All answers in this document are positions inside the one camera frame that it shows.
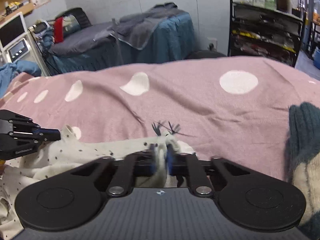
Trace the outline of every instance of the small display screen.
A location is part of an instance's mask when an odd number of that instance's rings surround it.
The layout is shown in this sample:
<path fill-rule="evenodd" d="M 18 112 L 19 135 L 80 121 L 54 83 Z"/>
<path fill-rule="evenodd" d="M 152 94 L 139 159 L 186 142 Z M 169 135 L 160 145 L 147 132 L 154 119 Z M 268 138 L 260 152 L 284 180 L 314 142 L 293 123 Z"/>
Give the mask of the small display screen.
<path fill-rule="evenodd" d="M 7 46 L 15 38 L 19 37 L 25 32 L 20 17 L 16 17 L 12 21 L 8 22 L 0 29 L 0 41 L 2 46 Z"/>
<path fill-rule="evenodd" d="M 16 46 L 10 49 L 11 55 L 14 55 L 25 48 L 24 42 L 20 41 Z"/>

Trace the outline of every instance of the red strap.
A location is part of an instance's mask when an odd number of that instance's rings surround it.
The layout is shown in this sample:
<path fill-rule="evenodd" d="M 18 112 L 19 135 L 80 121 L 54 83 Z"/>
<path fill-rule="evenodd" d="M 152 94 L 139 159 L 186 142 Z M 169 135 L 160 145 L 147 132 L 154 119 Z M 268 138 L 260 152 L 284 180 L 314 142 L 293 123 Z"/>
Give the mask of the red strap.
<path fill-rule="evenodd" d="M 60 17 L 54 22 L 54 43 L 63 42 L 63 17 Z"/>

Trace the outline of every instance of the pink polka dot blanket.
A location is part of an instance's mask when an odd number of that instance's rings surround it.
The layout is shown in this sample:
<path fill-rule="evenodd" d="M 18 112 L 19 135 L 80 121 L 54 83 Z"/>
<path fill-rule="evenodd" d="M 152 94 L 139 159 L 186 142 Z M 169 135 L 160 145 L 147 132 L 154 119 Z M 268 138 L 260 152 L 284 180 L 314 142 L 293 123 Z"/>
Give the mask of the pink polka dot blanket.
<path fill-rule="evenodd" d="M 286 179 L 288 108 L 303 101 L 320 106 L 319 90 L 317 80 L 287 65 L 232 57 L 53 77 L 24 73 L 0 107 L 44 128 L 68 124 L 86 143 L 153 137 L 153 122 L 170 121 L 200 159 L 220 155 Z"/>

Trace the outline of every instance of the monitor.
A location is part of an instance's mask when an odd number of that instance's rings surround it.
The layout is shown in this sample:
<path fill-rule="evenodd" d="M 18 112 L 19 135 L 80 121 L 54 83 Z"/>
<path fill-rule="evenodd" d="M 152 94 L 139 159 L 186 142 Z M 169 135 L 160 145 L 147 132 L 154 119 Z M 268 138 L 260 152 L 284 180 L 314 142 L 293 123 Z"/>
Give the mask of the monitor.
<path fill-rule="evenodd" d="M 22 12 L 0 25 L 0 50 L 5 51 L 28 32 Z"/>

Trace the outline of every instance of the metal bolt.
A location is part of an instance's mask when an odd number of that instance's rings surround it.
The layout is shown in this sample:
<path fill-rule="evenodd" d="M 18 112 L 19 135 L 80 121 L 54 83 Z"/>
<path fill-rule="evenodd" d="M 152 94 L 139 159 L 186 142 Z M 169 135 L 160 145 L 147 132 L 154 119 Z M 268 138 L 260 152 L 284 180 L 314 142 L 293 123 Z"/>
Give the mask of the metal bolt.
<path fill-rule="evenodd" d="M 121 194 L 122 192 L 124 192 L 124 188 L 123 188 L 123 187 L 119 187 L 119 186 L 111 187 L 111 188 L 109 189 L 109 192 L 110 192 L 112 195 L 119 195 L 119 194 Z"/>
<path fill-rule="evenodd" d="M 207 195 L 211 193 L 212 189 L 207 187 L 207 186 L 201 186 L 196 188 L 196 192 L 201 194 L 201 195 Z"/>

